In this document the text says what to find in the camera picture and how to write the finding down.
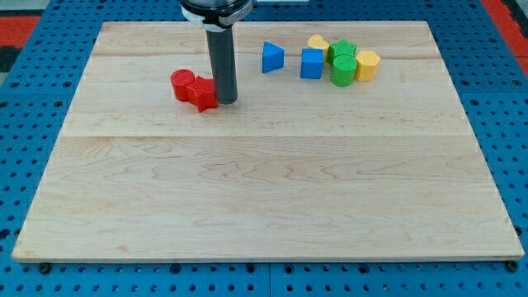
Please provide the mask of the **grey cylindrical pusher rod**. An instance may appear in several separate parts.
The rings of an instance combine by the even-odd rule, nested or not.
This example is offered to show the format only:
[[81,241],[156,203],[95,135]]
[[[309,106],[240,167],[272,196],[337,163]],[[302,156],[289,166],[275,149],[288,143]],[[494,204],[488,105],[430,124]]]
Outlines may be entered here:
[[206,38],[217,100],[222,105],[233,104],[238,99],[233,30],[206,31]]

